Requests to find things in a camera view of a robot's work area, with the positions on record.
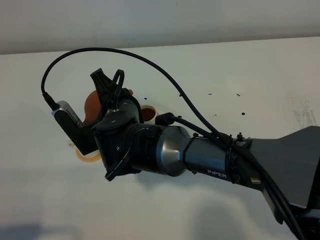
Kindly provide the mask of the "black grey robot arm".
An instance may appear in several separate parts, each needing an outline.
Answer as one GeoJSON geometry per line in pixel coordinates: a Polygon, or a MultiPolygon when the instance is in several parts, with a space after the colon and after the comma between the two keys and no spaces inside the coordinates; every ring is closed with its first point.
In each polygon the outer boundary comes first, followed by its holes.
{"type": "Polygon", "coordinates": [[[154,124],[122,85],[101,69],[91,74],[100,110],[93,135],[106,179],[142,171],[177,177],[201,173],[255,189],[276,221],[299,240],[320,237],[320,128],[308,126],[278,139],[208,132],[168,112],[154,124]]]}

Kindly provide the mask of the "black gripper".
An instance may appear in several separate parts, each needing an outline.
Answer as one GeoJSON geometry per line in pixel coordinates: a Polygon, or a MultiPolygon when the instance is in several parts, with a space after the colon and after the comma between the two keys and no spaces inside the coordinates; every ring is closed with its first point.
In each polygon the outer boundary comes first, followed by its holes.
{"type": "Polygon", "coordinates": [[[130,92],[121,92],[115,100],[109,94],[112,80],[108,78],[103,70],[99,68],[90,74],[96,93],[100,100],[100,111],[97,119],[92,122],[93,132],[116,132],[129,125],[141,124],[143,122],[140,104],[130,92]]]}

